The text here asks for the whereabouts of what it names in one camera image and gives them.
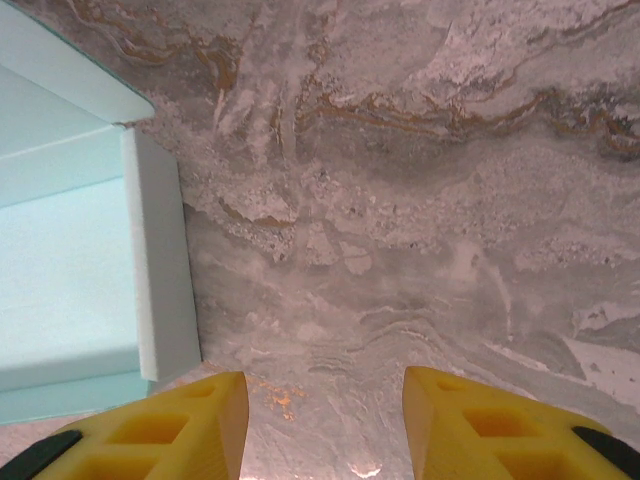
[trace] marble floor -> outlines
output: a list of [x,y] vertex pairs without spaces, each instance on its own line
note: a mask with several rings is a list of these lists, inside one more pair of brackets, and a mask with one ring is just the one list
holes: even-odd
[[640,448],[638,0],[148,4],[18,2],[157,107],[244,480],[411,478],[413,364]]

